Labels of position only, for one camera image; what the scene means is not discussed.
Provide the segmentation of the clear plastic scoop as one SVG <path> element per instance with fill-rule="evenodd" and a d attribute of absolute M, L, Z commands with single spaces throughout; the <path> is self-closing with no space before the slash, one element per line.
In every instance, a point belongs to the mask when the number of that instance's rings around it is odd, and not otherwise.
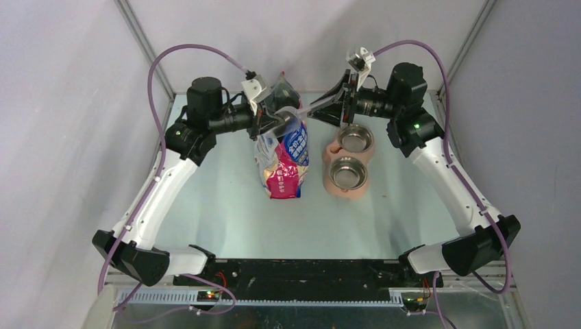
<path fill-rule="evenodd" d="M 323 105 L 330 103 L 332 97 L 315 101 L 303 108 L 294 108 L 291 106 L 283 107 L 274 113 L 267 112 L 267 116 L 260 124 L 259 135 L 279 138 L 290 134 L 299 129 L 301 122 L 311 113 L 321 108 Z"/>

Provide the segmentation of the pet food bag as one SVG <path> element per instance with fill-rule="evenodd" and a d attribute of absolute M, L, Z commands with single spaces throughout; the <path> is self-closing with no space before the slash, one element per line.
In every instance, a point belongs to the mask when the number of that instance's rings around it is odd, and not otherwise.
<path fill-rule="evenodd" d="M 285 98 L 295 100 L 295 108 L 303 108 L 300 94 L 286 79 L 285 73 L 280 73 L 265 100 Z M 306 119 L 290 134 L 279 138 L 263 135 L 254 143 L 255 163 L 270 199 L 301 197 L 301 185 L 310 162 Z"/>

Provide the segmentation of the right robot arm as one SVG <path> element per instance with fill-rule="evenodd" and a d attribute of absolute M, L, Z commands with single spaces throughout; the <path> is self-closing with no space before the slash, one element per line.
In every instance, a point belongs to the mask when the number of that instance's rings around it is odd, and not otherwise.
<path fill-rule="evenodd" d="M 422 67 L 396 64 L 386 88 L 360 87 L 361 78 L 361 73 L 346 70 L 331 90 L 310 104 L 308 117 L 334 126 L 351 124 L 356 115 L 386 119 L 392 146 L 429 180 L 458 233 L 452 240 L 401 255 L 401 282 L 415 287 L 429 272 L 467 276 L 494 260 L 509 262 L 521 224 L 487 201 L 449 150 L 444 129 L 423 107 L 427 82 Z"/>

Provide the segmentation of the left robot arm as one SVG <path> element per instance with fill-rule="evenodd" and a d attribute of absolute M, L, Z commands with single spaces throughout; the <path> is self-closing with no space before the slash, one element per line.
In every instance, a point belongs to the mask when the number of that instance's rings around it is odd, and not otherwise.
<path fill-rule="evenodd" d="M 151 287 L 165 276 L 190 274 L 200 285 L 217 276 L 211 253 L 190 245 L 164 251 L 155 246 L 158 231 L 182 187 L 215 147 L 217 136 L 244 130 L 251 140 L 278 137 L 298 126 L 299 93 L 283 75 L 272 86 L 261 76 L 242 82 L 234 104 L 215 77 L 199 77 L 186 92 L 181 115 L 165 132 L 157 165 L 129 212 L 111 230 L 97 230 L 92 244 L 109 265 Z"/>

